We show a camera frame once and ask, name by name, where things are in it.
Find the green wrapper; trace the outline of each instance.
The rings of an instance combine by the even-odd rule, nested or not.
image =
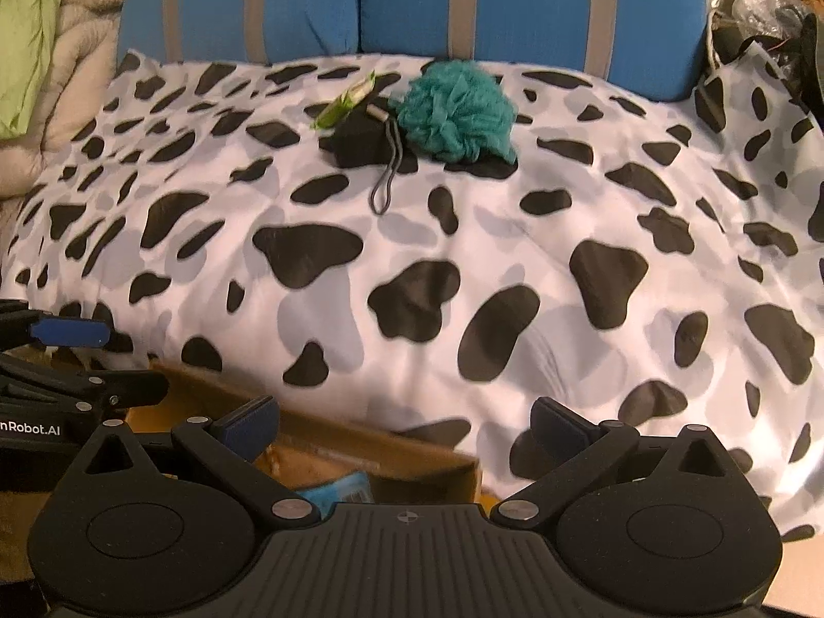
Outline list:
[[[315,130],[328,130],[335,127],[344,116],[354,109],[364,98],[375,89],[375,72],[371,72],[365,79],[352,84],[343,93],[328,103],[323,111],[312,123]]]

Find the barcode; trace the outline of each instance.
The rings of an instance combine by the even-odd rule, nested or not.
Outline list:
[[[353,504],[368,504],[372,503],[372,497],[365,490],[357,490],[357,492],[346,495],[344,501]]]

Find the light green fabric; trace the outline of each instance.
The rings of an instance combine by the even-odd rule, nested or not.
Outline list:
[[[0,139],[26,134],[51,63],[60,0],[0,0]]]

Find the blue cushion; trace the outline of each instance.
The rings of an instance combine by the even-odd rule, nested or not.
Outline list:
[[[265,59],[250,54],[245,4],[246,0],[176,0],[174,11],[166,12],[167,24],[171,20],[170,29],[179,35],[175,49],[166,47],[164,0],[125,0],[118,56],[135,48],[161,61],[280,62],[357,52],[357,0],[259,2]]]
[[[518,61],[582,71],[591,0],[477,0],[477,60]],[[365,53],[448,55],[449,0],[361,0]],[[706,0],[617,0],[605,78],[658,100],[695,86]]]

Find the silver screw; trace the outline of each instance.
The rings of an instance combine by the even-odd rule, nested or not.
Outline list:
[[[497,512],[511,521],[528,521],[534,518],[541,510],[537,504],[526,499],[509,499],[497,506]]]
[[[312,505],[305,499],[281,499],[272,505],[272,513],[287,521],[297,521],[312,513]]]

